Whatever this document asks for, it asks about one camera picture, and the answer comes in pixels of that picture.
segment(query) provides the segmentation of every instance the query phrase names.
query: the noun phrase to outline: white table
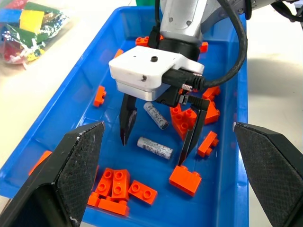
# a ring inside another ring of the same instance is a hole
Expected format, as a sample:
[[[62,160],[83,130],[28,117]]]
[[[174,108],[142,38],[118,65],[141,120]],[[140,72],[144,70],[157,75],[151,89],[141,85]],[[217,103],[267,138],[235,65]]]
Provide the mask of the white table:
[[[78,13],[71,29],[61,34],[43,57],[29,64],[26,71],[23,66],[0,64],[0,167],[111,12],[128,5],[130,0],[72,2]],[[302,151],[303,33],[300,24],[290,23],[268,6],[253,12],[248,22],[248,40],[249,123],[284,134]],[[0,210],[6,202],[6,198],[0,198]],[[271,226],[252,190],[250,226]]]

